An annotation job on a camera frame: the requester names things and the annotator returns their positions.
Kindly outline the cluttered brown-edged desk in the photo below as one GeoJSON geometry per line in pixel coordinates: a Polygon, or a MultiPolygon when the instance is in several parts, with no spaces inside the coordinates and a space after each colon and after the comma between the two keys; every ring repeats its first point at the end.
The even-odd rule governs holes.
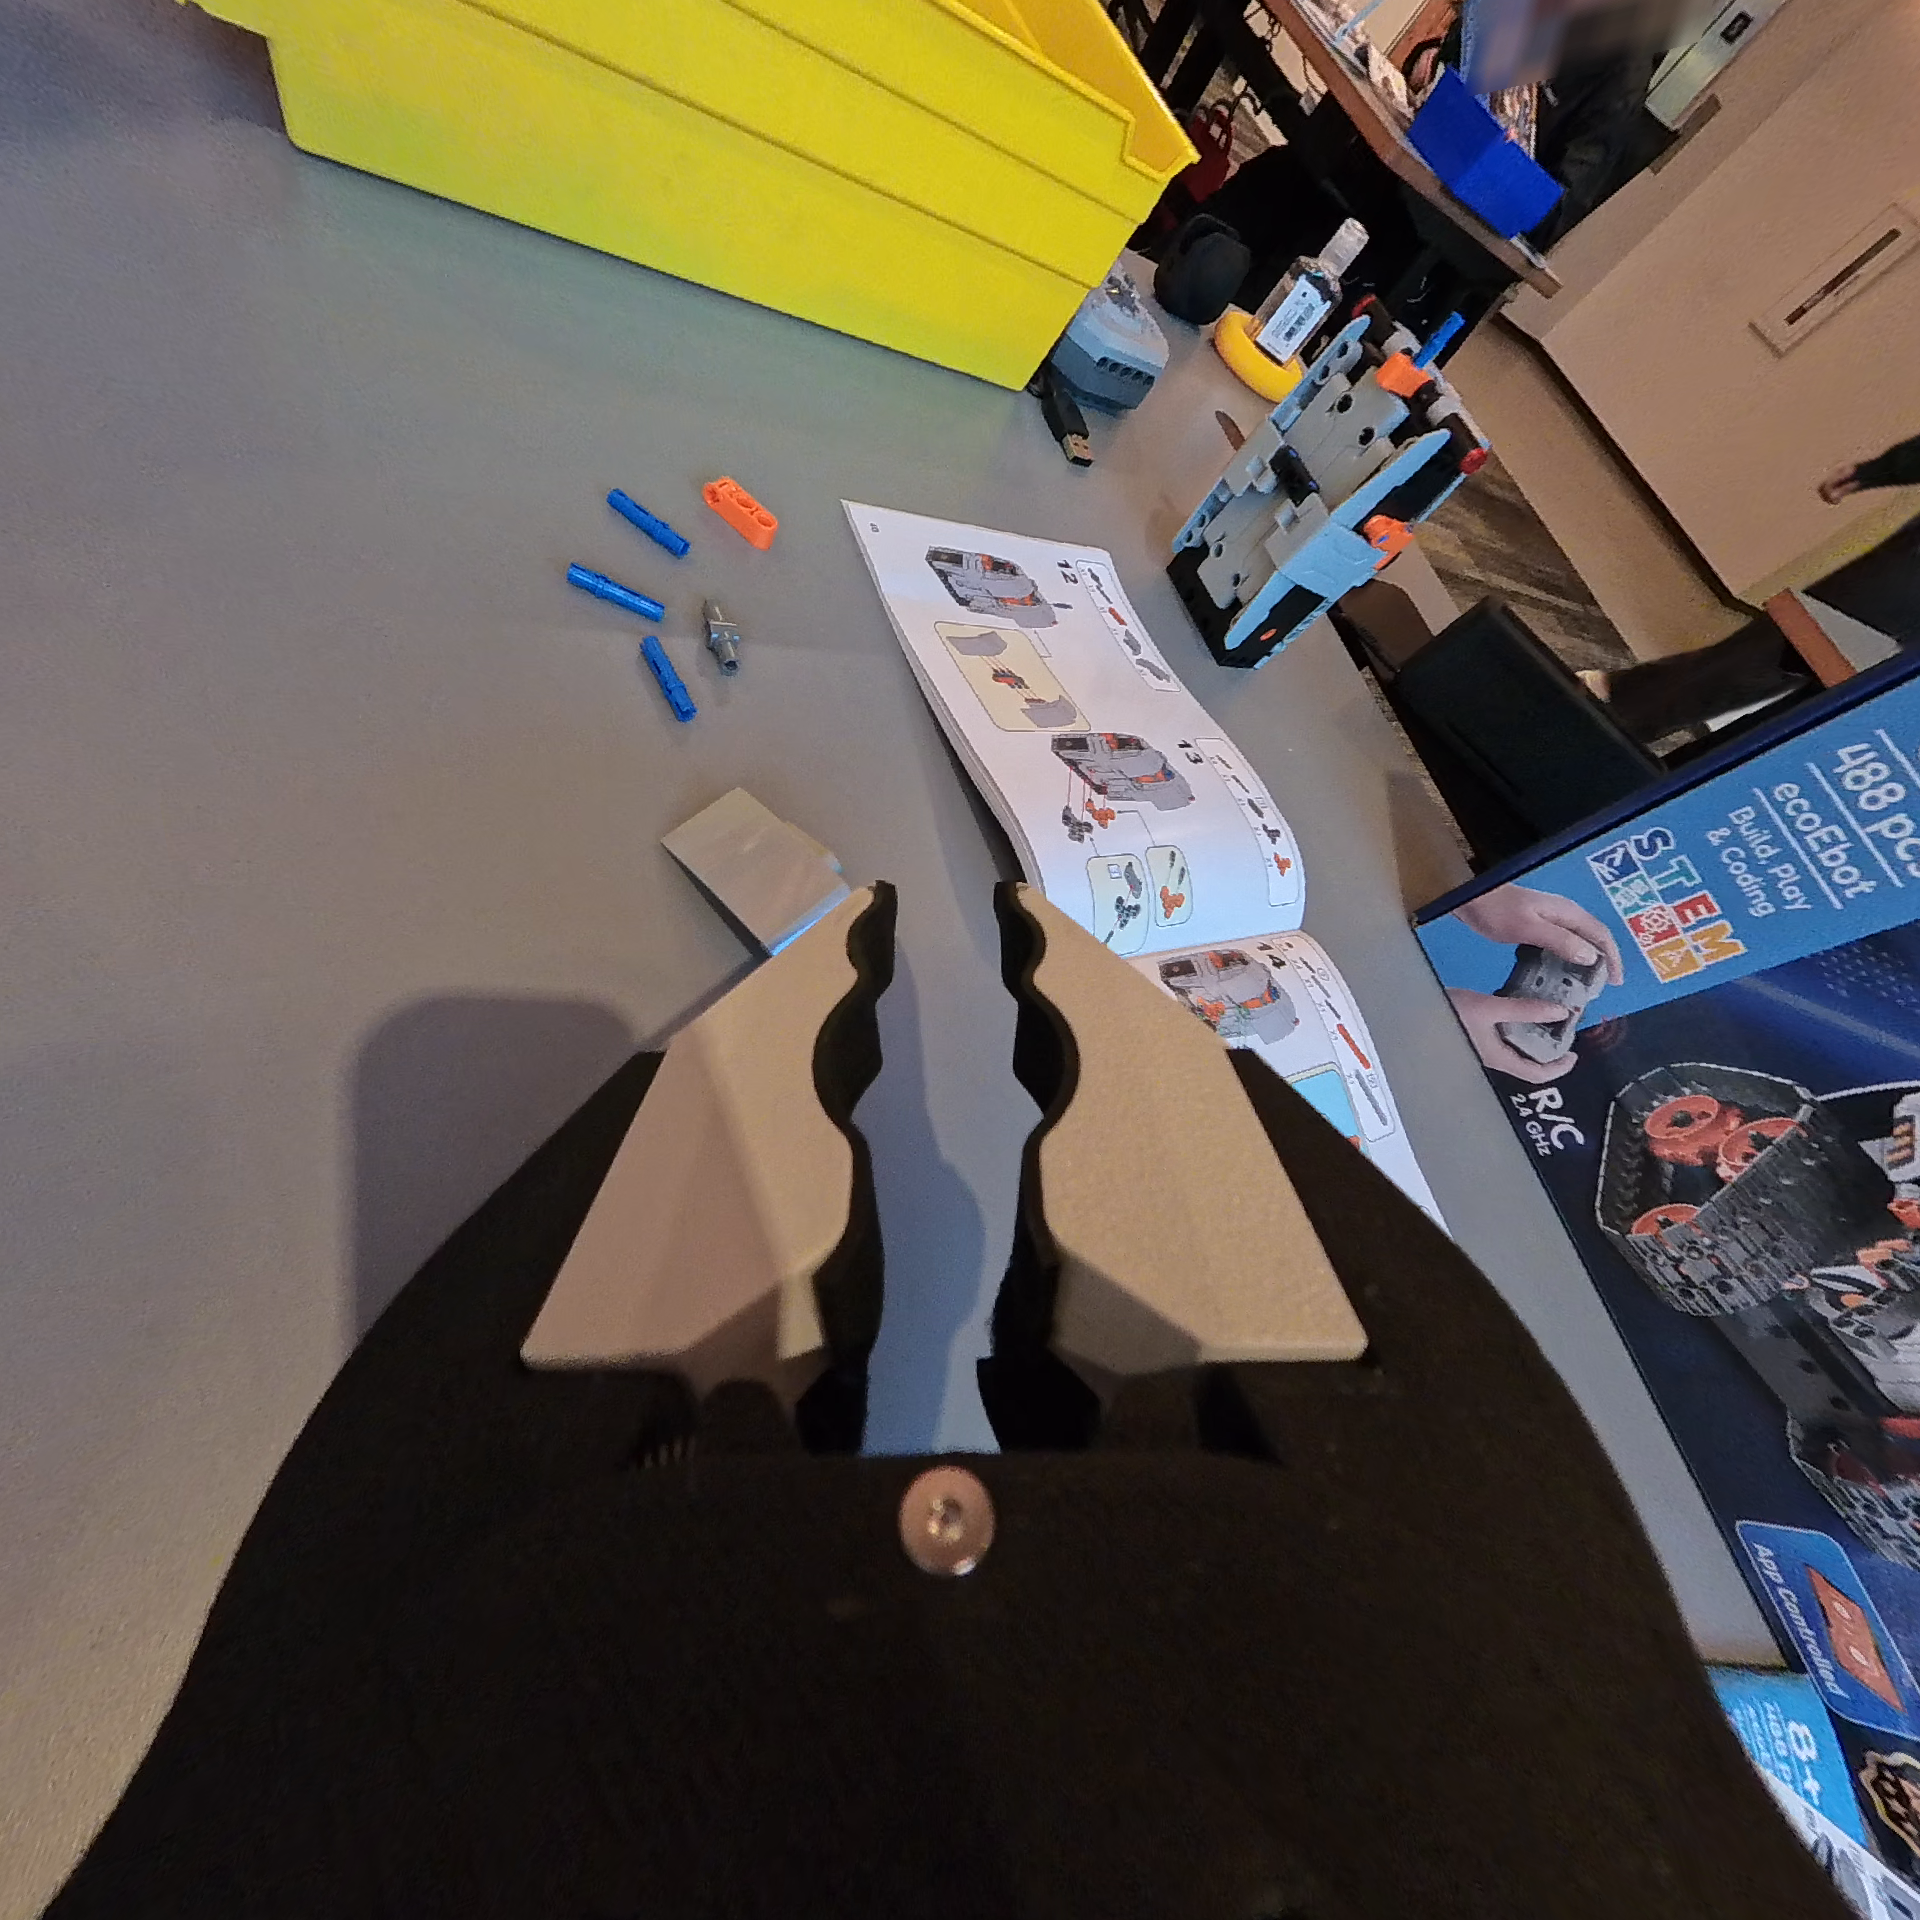
{"type": "Polygon", "coordinates": [[[1435,214],[1448,228],[1475,242],[1479,252],[1500,260],[1503,271],[1524,282],[1534,293],[1546,300],[1555,300],[1563,293],[1563,282],[1551,271],[1551,266],[1543,256],[1539,256],[1524,239],[1500,236],[1471,207],[1462,205],[1462,200],[1448,192],[1426,158],[1411,147],[1400,119],[1392,111],[1392,103],[1367,77],[1367,71],[1359,64],[1335,47],[1330,35],[1315,23],[1315,16],[1310,16],[1303,4],[1262,3],[1262,10],[1298,47],[1308,71],[1312,71],[1323,85],[1323,92],[1336,100],[1368,154],[1373,154],[1395,178],[1398,178],[1423,204],[1435,207],[1435,214]]]}

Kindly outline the blue instruction leaflet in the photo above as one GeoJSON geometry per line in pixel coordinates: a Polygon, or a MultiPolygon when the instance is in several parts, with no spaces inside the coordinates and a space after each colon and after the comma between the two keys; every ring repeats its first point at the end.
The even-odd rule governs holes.
{"type": "Polygon", "coordinates": [[[1860,1918],[1915,1918],[1915,1891],[1864,1842],[1832,1717],[1806,1675],[1710,1663],[1707,1680],[1778,1810],[1860,1918]]]}

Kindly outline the white instruction booklet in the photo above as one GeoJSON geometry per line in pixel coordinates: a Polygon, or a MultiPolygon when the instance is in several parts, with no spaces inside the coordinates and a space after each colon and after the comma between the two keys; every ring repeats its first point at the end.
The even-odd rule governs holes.
{"type": "Polygon", "coordinates": [[[846,512],[1022,877],[1442,1220],[1355,995],[1306,932],[1298,836],[1164,659],[1112,557],[870,503],[846,512]]]}

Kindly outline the yellow plastic bin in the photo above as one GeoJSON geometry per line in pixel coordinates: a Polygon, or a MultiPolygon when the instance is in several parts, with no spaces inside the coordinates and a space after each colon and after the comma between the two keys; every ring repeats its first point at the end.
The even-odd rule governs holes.
{"type": "Polygon", "coordinates": [[[203,11],[304,154],[1007,390],[1195,158],[1102,4],[203,11]]]}

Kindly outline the grey battery box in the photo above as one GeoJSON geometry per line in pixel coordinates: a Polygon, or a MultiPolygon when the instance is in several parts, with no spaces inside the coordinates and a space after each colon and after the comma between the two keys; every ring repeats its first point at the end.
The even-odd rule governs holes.
{"type": "Polygon", "coordinates": [[[1085,294],[1046,356],[1046,370],[1078,402],[1110,416],[1138,410],[1166,367],[1160,325],[1120,267],[1085,294]]]}

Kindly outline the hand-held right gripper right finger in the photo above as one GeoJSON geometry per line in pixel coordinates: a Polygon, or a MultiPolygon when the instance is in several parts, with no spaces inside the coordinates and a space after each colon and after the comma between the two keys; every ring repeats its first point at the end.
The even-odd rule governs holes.
{"type": "Polygon", "coordinates": [[[1037,1109],[975,1367],[998,1448],[1090,1448],[1140,1379],[1364,1356],[1239,1056],[1031,885],[995,919],[1037,1109]]]}

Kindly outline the blue toy robot box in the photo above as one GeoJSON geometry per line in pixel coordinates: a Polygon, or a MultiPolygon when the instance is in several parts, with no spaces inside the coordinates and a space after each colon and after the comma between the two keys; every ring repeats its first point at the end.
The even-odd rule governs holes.
{"type": "Polygon", "coordinates": [[[1414,922],[1915,1916],[1918,686],[1883,660],[1414,922]]]}

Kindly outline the blue plastic bin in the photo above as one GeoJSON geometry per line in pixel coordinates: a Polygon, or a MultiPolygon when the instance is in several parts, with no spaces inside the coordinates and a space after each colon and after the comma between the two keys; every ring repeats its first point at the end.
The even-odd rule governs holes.
{"type": "Polygon", "coordinates": [[[1408,123],[1440,186],[1502,238],[1534,234],[1566,196],[1468,82],[1442,64],[1408,123]]]}

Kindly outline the grey desk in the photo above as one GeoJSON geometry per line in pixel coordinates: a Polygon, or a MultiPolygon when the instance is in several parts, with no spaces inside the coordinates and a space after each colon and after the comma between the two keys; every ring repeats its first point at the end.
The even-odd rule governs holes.
{"type": "Polygon", "coordinates": [[[301,160],[198,11],[5,4],[5,1916],[1836,1916],[1573,1411],[1718,1626],[1411,939],[1448,831],[1332,639],[1237,679],[1179,626],[1178,374],[1075,482],[1016,395],[301,160]],[[847,495],[1112,551],[1462,1242],[1256,1087],[1375,1352],[972,1460],[960,1576],[906,1454],[987,1437],[1036,1107],[847,495]],[[890,1456],[519,1360],[747,970],[659,845],[733,783],[898,895],[890,1456]]]}

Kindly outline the partly built toy robot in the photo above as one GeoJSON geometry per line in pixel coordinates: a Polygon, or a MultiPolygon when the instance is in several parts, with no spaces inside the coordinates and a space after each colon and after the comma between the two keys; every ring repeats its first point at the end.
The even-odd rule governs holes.
{"type": "Polygon", "coordinates": [[[1364,298],[1170,544],[1211,659],[1259,668],[1379,575],[1493,448],[1432,352],[1364,298]]]}

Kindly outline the grey curved panel brick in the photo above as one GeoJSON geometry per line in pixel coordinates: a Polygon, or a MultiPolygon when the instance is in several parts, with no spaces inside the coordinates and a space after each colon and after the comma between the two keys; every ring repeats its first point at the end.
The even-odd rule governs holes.
{"type": "Polygon", "coordinates": [[[743,786],[687,816],[661,847],[766,956],[853,895],[838,856],[743,786]]]}

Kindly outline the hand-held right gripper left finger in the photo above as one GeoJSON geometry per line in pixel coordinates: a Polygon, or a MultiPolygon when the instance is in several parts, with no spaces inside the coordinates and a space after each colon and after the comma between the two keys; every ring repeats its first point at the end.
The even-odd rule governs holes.
{"type": "Polygon", "coordinates": [[[860,1454],[882,1318],[872,1151],[896,887],[858,887],[663,1048],[522,1341],[539,1374],[760,1384],[860,1454]]]}

